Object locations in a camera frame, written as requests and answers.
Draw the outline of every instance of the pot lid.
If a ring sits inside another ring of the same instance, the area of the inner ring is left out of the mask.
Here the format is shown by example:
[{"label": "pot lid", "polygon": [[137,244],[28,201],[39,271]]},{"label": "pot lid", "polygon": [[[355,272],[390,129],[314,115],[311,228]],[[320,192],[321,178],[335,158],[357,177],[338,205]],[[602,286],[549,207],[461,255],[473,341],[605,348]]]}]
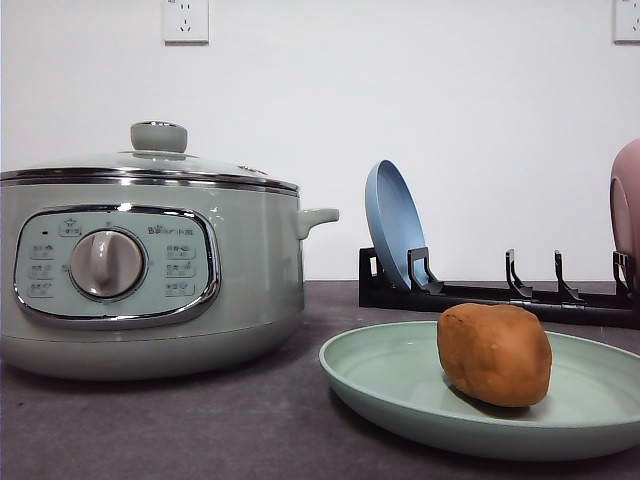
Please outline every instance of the pot lid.
[{"label": "pot lid", "polygon": [[243,165],[206,160],[184,153],[187,130],[169,122],[139,122],[131,126],[134,150],[43,163],[24,170],[2,172],[0,179],[47,182],[73,178],[124,177],[185,182],[222,182],[297,192],[298,186],[271,178]]}]

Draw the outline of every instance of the black dish rack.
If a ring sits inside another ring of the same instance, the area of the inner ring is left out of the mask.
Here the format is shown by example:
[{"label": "black dish rack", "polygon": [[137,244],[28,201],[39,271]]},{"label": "black dish rack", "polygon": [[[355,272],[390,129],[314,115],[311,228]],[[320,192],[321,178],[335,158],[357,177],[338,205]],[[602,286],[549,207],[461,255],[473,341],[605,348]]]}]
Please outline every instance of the black dish rack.
[{"label": "black dish rack", "polygon": [[[375,272],[372,259],[375,259]],[[361,307],[442,312],[460,303],[487,305],[511,304],[535,313],[542,321],[576,325],[601,325],[640,329],[640,298],[635,292],[633,258],[613,252],[614,294],[582,293],[569,287],[562,276],[562,255],[555,252],[555,291],[526,286],[515,271],[515,253],[507,250],[505,272],[508,287],[467,286],[447,283],[436,278],[429,267],[428,247],[407,252],[411,290],[395,288],[384,275],[375,249],[360,250],[359,303]],[[415,262],[422,261],[429,282],[421,284],[414,273]]]}]

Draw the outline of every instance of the control knob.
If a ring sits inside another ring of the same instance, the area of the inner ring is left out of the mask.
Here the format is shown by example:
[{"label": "control knob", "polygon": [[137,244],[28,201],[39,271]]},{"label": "control knob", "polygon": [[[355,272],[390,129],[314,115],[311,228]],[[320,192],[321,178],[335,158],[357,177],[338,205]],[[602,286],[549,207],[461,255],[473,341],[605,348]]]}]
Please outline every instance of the control knob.
[{"label": "control knob", "polygon": [[82,238],[71,253],[71,277],[97,299],[118,297],[142,275],[144,256],[137,242],[115,230],[99,230]]}]

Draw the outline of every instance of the light green plate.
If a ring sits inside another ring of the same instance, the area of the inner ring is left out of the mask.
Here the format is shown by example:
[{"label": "light green plate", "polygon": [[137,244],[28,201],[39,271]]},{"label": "light green plate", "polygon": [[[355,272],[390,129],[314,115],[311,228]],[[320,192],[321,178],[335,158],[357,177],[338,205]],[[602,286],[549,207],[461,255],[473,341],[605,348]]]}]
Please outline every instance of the light green plate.
[{"label": "light green plate", "polygon": [[326,342],[320,362],[338,396],[398,435],[446,450],[511,460],[596,457],[640,443],[640,356],[548,333],[547,396],[493,407],[457,393],[438,360],[436,322],[352,330]]}]

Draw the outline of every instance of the electrical outlet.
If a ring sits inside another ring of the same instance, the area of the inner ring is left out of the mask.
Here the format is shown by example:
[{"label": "electrical outlet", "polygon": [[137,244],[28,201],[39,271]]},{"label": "electrical outlet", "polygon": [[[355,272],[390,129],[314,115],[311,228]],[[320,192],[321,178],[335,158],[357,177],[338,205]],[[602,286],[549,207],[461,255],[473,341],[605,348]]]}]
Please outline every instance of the electrical outlet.
[{"label": "electrical outlet", "polygon": [[209,0],[163,2],[166,43],[209,43]]},{"label": "electrical outlet", "polygon": [[640,43],[640,0],[614,0],[613,41]]}]

